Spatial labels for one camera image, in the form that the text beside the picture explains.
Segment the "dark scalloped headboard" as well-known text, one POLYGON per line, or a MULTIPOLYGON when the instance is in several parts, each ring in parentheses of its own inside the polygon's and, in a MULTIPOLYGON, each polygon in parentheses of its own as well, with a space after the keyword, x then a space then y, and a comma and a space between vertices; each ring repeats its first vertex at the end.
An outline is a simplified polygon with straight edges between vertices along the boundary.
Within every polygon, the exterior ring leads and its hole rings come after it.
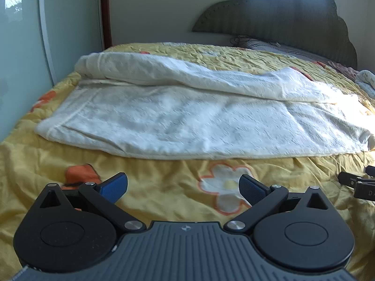
POLYGON ((194 32, 248 36, 357 68, 346 22, 334 0, 227 0, 209 6, 194 32))

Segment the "frosted glass wardrobe door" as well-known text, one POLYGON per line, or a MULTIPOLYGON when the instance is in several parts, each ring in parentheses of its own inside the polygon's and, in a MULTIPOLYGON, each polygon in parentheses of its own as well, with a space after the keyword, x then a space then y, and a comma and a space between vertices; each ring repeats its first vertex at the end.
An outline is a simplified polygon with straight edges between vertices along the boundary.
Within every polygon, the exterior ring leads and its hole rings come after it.
POLYGON ((1 138, 104 43, 102 0, 1 0, 1 138))

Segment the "white textured pants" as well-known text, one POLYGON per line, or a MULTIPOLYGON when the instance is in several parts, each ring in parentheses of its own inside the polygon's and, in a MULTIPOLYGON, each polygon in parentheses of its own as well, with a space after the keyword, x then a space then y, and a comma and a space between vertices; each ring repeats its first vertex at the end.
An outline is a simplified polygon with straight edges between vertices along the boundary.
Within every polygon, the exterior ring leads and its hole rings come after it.
POLYGON ((93 53, 81 80, 37 126, 43 138, 140 159, 270 159, 374 148, 355 95, 286 67, 211 70, 166 56, 93 53))

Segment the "grey striped pillow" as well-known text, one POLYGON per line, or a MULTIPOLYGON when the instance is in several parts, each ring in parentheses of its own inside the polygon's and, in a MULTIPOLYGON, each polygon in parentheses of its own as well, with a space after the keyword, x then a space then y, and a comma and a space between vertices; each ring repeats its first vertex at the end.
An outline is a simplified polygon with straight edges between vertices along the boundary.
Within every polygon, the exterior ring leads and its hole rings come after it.
POLYGON ((329 59, 323 56, 319 56, 317 54, 307 52, 299 48, 293 48, 291 46, 281 45, 279 43, 268 43, 260 41, 258 39, 249 39, 248 41, 240 43, 238 46, 241 48, 253 49, 256 51, 289 55, 310 62, 319 61, 327 63, 329 61, 329 59))

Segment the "pink cloth by pillow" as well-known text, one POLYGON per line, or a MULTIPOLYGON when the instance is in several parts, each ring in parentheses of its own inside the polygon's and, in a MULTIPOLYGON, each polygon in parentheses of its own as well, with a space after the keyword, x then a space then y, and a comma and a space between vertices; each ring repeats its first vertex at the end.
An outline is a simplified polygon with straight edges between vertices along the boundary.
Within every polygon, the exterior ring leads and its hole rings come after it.
POLYGON ((335 69, 338 73, 343 74, 346 78, 354 81, 357 74, 359 73, 357 70, 353 69, 352 67, 345 67, 340 63, 336 63, 333 61, 328 61, 328 65, 335 69))

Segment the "folded light cloth pile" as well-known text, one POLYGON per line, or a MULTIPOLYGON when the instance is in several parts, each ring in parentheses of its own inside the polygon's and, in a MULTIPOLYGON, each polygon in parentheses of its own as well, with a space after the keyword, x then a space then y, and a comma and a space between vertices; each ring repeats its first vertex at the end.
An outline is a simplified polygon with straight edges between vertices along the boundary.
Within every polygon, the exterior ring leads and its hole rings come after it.
POLYGON ((356 75, 355 82, 371 99, 375 99, 375 75, 371 71, 361 70, 356 75))

